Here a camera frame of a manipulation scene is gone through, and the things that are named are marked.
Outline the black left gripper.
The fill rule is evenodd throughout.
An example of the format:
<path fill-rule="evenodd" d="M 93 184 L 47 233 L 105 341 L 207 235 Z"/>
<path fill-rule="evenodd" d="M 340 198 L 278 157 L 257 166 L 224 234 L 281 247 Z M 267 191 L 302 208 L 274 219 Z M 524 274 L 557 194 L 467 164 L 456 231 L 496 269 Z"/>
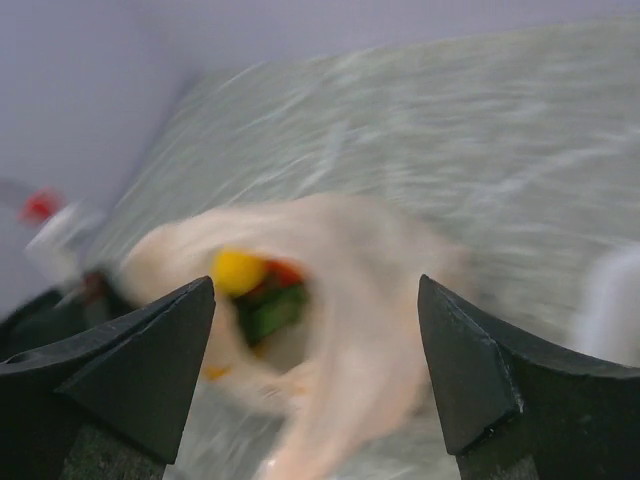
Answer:
<path fill-rule="evenodd" d="M 104 270 L 1 319 L 1 475 L 159 479 L 174 463 L 215 310 L 208 277 L 134 308 Z"/>

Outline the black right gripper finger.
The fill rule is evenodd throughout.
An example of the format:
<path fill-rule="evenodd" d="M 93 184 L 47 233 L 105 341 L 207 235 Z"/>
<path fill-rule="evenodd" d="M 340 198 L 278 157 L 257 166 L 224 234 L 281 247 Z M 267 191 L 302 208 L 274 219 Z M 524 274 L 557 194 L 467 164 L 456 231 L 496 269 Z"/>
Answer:
<path fill-rule="evenodd" d="M 639 371 L 528 333 L 422 276 L 418 314 L 463 479 L 639 476 Z"/>

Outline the orange translucent plastic bag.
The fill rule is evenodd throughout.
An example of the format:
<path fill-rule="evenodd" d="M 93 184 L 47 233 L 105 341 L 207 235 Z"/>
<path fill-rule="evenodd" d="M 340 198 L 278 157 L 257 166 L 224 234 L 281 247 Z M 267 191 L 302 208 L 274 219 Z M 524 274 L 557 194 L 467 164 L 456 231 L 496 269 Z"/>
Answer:
<path fill-rule="evenodd" d="M 215 298 L 192 427 L 240 432 L 223 400 L 282 416 L 256 466 L 217 466 L 217 479 L 326 479 L 358 447 L 403 426 L 429 382 L 417 313 L 430 275 L 469 295 L 470 258 L 425 221 L 364 197 L 316 194 L 216 207 L 156 227 L 121 265 L 127 296 L 148 304 L 212 267 L 225 247 L 289 260 L 311 277 L 300 326 L 270 340 L 263 357 L 242 345 L 231 303 Z"/>

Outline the yellow mango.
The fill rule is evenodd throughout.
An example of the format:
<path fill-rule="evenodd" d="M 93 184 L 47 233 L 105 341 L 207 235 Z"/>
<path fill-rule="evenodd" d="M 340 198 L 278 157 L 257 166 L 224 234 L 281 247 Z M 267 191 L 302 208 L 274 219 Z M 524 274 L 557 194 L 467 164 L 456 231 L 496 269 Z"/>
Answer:
<path fill-rule="evenodd" d="M 213 257 L 210 276 L 219 290 L 242 296 L 261 284 L 267 273 L 266 261 L 244 250 L 222 248 Z"/>

